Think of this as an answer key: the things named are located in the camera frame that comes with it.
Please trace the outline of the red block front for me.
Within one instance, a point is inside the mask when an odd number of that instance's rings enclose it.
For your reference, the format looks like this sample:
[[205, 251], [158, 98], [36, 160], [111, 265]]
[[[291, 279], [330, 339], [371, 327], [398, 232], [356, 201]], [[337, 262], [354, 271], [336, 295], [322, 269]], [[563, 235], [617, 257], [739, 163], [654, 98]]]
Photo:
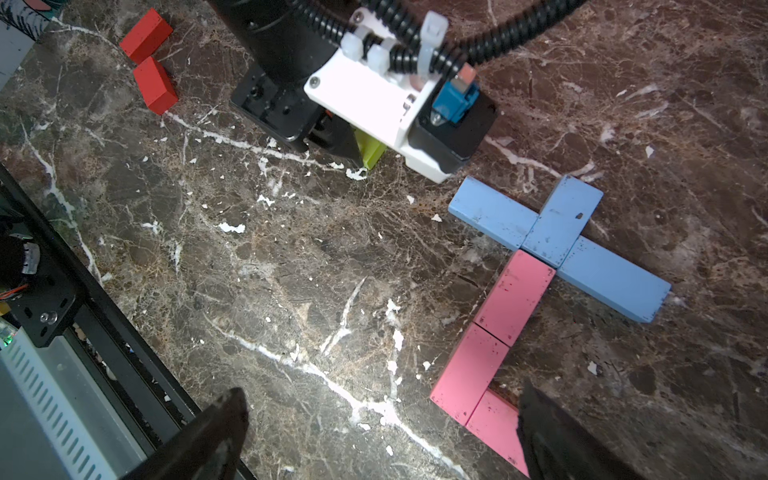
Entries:
[[165, 68], [153, 57], [146, 58], [133, 71], [146, 106], [163, 115], [178, 102], [178, 96]]

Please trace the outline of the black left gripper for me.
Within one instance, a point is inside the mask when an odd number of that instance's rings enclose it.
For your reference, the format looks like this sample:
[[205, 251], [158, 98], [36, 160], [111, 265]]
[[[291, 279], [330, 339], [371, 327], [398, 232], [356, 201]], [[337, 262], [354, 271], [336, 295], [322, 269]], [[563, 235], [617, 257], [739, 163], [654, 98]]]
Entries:
[[363, 165], [353, 127], [309, 99], [304, 85], [336, 53], [347, 23], [317, 1], [212, 1], [211, 7], [254, 62], [232, 105], [299, 153], [314, 144]]

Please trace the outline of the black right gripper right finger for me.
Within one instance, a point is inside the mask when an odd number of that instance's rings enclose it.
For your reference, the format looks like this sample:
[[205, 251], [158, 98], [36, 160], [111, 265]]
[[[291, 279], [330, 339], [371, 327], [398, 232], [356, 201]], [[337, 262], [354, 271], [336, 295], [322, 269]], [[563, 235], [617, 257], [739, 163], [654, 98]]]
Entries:
[[531, 479], [641, 477], [530, 381], [518, 407], [517, 435]]

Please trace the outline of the blue block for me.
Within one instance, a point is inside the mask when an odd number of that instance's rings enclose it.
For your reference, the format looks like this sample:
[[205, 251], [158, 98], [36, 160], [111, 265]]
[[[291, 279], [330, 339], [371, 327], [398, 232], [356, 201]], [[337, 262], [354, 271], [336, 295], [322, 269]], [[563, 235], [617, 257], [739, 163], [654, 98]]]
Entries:
[[557, 275], [625, 317], [651, 323], [671, 284], [580, 236]]
[[466, 177], [448, 211], [509, 250], [521, 248], [537, 214], [472, 177]]
[[558, 269], [580, 237], [603, 192], [566, 175], [547, 198], [521, 248]]

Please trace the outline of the pink block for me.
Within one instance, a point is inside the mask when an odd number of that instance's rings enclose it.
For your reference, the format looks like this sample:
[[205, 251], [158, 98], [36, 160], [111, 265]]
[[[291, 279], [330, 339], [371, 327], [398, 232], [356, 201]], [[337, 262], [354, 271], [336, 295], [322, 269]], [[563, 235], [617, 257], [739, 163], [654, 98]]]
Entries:
[[532, 316], [556, 271], [516, 251], [474, 317], [474, 322], [512, 347]]
[[529, 477], [523, 448], [518, 437], [519, 412], [511, 403], [486, 390], [466, 428], [526, 478]]
[[508, 352], [506, 344], [472, 323], [433, 387], [430, 399], [466, 426]]

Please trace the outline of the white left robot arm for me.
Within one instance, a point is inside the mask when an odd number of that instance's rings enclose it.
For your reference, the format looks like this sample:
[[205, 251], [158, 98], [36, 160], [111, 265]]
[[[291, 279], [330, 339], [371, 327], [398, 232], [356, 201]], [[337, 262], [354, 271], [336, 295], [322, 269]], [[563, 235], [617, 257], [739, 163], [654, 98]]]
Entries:
[[353, 128], [337, 109], [322, 107], [303, 91], [308, 81], [353, 37], [364, 61], [384, 56], [384, 73], [430, 75], [438, 90], [419, 108], [409, 143], [453, 174], [467, 165], [498, 116], [493, 101], [467, 79], [480, 64], [499, 58], [574, 13], [579, 1], [536, 1], [507, 21], [452, 42], [445, 17], [418, 19], [401, 1], [363, 1], [393, 35], [362, 33], [319, 1], [213, 1], [211, 7], [255, 62], [231, 97], [235, 108], [289, 148], [304, 153], [315, 144], [362, 165]]

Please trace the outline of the red block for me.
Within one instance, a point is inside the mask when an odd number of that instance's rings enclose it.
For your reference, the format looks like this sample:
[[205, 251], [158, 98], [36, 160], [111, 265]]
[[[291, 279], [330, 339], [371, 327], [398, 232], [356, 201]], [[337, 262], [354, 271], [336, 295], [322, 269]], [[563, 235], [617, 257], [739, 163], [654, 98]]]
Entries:
[[163, 115], [178, 102], [178, 96], [165, 68], [153, 57], [146, 58], [133, 71], [146, 106]]
[[173, 27], [150, 8], [120, 42], [120, 48], [135, 63], [140, 64], [165, 42]]

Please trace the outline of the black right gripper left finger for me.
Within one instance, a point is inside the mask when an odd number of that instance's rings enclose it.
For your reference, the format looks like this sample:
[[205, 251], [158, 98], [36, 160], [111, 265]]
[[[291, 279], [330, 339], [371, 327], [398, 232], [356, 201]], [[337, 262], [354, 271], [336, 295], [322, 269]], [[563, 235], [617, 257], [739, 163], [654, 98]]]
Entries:
[[226, 391], [126, 479], [233, 479], [249, 427], [245, 392]]

